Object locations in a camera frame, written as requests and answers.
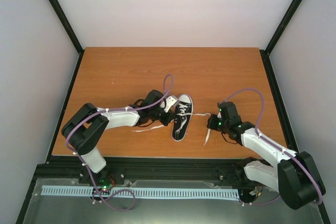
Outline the white shoelace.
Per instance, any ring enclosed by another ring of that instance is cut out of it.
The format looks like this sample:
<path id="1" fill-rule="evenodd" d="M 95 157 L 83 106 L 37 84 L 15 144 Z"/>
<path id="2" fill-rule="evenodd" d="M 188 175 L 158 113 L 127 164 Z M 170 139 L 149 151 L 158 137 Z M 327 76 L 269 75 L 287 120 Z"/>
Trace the white shoelace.
<path id="1" fill-rule="evenodd" d="M 211 114 L 210 114 L 210 113 L 184 113 L 184 114 L 178 113 L 177 115 L 185 115 L 185 116 L 187 116 L 187 115 L 190 115 L 190 116 L 191 116 L 191 115 L 207 116 L 207 115 L 209 115 L 209 116 L 210 116 Z M 145 129 L 145 130 L 133 130 L 132 132 L 140 133 L 140 132 L 145 132 L 145 131 L 150 131 L 150 130 L 159 129 L 159 128 L 161 128 L 161 127 L 164 127 L 164 126 L 163 126 L 163 125 L 158 125 L 158 126 L 153 126 L 153 127 L 149 128 L 149 129 Z M 206 143 L 208 142 L 210 133 L 211 133 L 211 130 L 208 129 L 208 130 L 207 130 L 206 137 L 205 137 L 205 142 L 204 142 L 204 145 L 203 145 L 203 146 L 205 146 Z"/>

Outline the black white sneaker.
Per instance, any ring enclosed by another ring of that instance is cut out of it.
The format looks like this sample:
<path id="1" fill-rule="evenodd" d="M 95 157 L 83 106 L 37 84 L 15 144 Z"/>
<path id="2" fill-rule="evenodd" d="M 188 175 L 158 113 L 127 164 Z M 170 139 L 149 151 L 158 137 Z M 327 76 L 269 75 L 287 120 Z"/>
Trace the black white sneaker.
<path id="1" fill-rule="evenodd" d="M 178 104 L 175 107 L 175 119 L 172 130 L 172 139 L 176 142 L 184 140 L 187 127 L 191 120 L 190 115 L 177 115 L 178 113 L 193 113 L 193 101 L 188 94 L 181 94 L 178 97 Z"/>

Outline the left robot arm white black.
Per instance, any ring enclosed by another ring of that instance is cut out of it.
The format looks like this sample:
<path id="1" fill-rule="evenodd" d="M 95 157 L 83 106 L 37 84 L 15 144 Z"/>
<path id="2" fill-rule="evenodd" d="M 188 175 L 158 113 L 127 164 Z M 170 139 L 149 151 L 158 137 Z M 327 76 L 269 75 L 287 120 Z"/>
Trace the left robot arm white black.
<path id="1" fill-rule="evenodd" d="M 175 96 L 158 90 L 123 108 L 103 109 L 86 103 L 63 126 L 61 134 L 66 139 L 66 147 L 80 157 L 91 170 L 91 178 L 101 184 L 109 177 L 106 160 L 98 150 L 103 133 L 117 127 L 141 127 L 148 121 L 167 126 L 174 119 L 172 107 L 176 104 Z"/>

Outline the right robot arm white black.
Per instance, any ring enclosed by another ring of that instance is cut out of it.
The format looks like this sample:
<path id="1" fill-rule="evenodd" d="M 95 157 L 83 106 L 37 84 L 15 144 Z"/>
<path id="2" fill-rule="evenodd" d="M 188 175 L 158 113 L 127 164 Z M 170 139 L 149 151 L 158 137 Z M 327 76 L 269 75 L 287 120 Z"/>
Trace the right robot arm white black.
<path id="1" fill-rule="evenodd" d="M 290 150 L 267 137 L 256 125 L 242 121 L 232 102 L 218 104 L 219 113 L 211 114 L 209 130 L 227 135 L 265 160 L 245 160 L 239 180 L 261 183 L 276 191 L 284 203 L 297 210 L 309 203 L 321 204 L 325 186 L 312 156 Z"/>

